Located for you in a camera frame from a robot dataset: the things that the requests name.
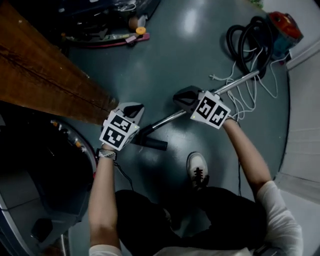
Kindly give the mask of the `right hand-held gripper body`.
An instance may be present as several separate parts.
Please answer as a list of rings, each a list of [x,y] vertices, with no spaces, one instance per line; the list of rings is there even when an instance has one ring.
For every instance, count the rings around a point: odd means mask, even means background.
[[[173,95],[173,102],[191,114],[190,119],[220,129],[231,110],[223,104],[220,96],[196,86],[181,89]]]

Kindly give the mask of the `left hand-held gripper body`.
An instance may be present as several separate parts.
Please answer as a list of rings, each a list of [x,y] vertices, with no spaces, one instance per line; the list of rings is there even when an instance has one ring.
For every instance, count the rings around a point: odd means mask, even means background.
[[[144,110],[144,105],[138,102],[119,104],[103,121],[99,140],[120,151],[138,134]]]

